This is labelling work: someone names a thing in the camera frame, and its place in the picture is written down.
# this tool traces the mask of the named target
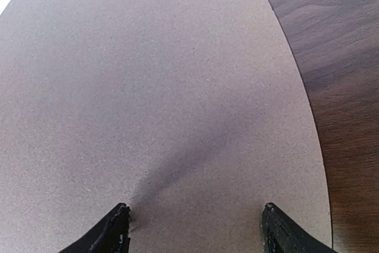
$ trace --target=brown paper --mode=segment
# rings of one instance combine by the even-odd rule
[[[330,245],[267,0],[12,0],[0,37],[1,252],[59,251],[120,201],[131,252],[262,252],[269,201]]]

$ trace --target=wooden table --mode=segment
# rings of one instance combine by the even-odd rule
[[[379,247],[379,0],[269,0],[323,151],[335,249]]]

